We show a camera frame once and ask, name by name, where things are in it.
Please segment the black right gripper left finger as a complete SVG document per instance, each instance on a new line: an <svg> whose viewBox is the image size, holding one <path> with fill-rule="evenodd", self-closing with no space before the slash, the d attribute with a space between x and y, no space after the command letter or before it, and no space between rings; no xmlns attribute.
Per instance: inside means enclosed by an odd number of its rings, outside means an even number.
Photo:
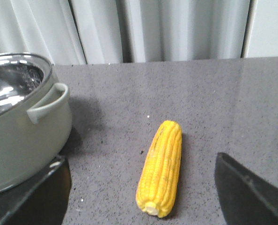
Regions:
<svg viewBox="0 0 278 225"><path fill-rule="evenodd" d="M0 225L60 225L72 186L66 157L49 165L22 184L0 193Z"/></svg>

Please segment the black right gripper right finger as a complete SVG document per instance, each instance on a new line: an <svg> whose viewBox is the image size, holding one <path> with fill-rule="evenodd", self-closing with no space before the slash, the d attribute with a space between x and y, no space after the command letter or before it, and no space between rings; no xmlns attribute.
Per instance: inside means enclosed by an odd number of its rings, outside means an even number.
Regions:
<svg viewBox="0 0 278 225"><path fill-rule="evenodd" d="M278 225L278 188L219 152L215 185L228 225Z"/></svg>

